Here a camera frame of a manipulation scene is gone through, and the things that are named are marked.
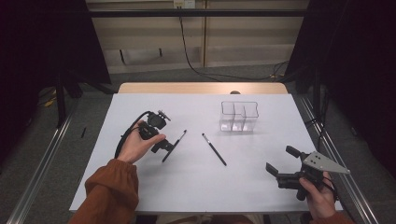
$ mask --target pen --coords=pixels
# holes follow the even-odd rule
[[[206,142],[209,144],[209,146],[213,149],[213,151],[215,151],[216,155],[218,155],[219,159],[221,160],[221,162],[226,166],[227,163],[225,163],[224,159],[220,156],[220,154],[218,153],[218,151],[215,149],[215,147],[213,147],[212,143],[210,143],[209,139],[207,139],[207,137],[205,136],[204,133],[202,133],[202,136],[204,137],[204,139],[206,140]]]
[[[174,148],[172,148],[172,150],[168,151],[168,154],[166,154],[166,156],[163,158],[163,162],[166,161],[166,158],[168,158],[168,156],[172,153],[173,149],[175,149],[175,147],[177,146],[178,142],[180,142],[180,140],[183,138],[184,134],[186,134],[187,130],[184,130],[183,134],[177,139],[177,141],[174,144]]]

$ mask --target clear plastic container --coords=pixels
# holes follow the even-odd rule
[[[256,102],[221,102],[220,129],[224,132],[252,132],[258,117]]]

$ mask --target hand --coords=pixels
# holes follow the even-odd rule
[[[165,139],[166,136],[164,134],[157,134],[148,140],[143,140],[140,137],[139,130],[137,129],[141,122],[143,122],[143,120],[139,120],[136,123],[133,127],[134,130],[132,130],[126,138],[117,160],[134,163],[140,160],[149,148]]]
[[[329,173],[323,172],[323,176],[330,178]],[[326,178],[323,182],[331,186],[332,183]],[[305,178],[300,178],[300,184],[305,188],[309,194],[306,196],[309,211],[314,220],[319,218],[331,217],[335,214],[334,197],[332,191],[323,187],[318,190],[311,182]]]

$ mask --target orange sleeve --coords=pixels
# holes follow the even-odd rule
[[[139,202],[136,166],[111,160],[85,182],[87,198],[69,223],[129,223]]]
[[[343,214],[336,212],[332,217],[312,220],[309,224],[354,224],[354,222],[346,218]]]

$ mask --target person's left hand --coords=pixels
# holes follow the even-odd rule
[[[117,160],[134,163],[140,160],[149,148],[166,138],[164,134],[160,133],[148,140],[143,140],[139,134],[139,129],[137,128],[141,122],[143,122],[143,120],[139,120],[136,125],[132,127],[134,130],[132,130],[126,138]]]

